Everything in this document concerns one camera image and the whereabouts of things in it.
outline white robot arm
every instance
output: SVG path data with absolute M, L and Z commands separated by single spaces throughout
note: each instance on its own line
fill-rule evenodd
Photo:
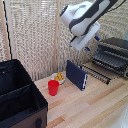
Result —
M 95 0 L 94 3 L 85 1 L 78 5 L 66 6 L 60 17 L 65 26 L 75 35 L 71 41 L 71 46 L 80 51 L 99 30 L 100 24 L 97 20 L 117 1 Z

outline cable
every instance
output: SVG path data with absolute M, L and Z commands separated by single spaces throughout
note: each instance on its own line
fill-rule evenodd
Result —
M 116 10 L 116 9 L 119 8 L 125 1 L 126 1 L 126 0 L 124 0 L 124 1 L 123 1 L 119 6 L 117 6 L 116 8 L 113 8 L 112 10 L 107 11 L 107 12 L 111 12 L 111 11 L 113 11 L 113 10 Z

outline black plastic box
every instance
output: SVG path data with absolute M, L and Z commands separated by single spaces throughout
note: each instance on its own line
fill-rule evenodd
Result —
M 0 128 L 45 128 L 48 102 L 19 60 L 0 62 Z

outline textured wall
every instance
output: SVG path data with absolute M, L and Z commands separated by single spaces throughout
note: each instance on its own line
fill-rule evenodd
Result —
M 5 40 L 3 35 L 2 20 L 0 16 L 0 62 L 7 60 Z
M 10 0 L 16 58 L 33 80 L 52 73 L 56 0 Z

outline black bin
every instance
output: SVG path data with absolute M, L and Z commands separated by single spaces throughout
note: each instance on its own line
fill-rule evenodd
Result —
M 19 60 L 0 62 L 0 128 L 45 128 L 48 102 Z

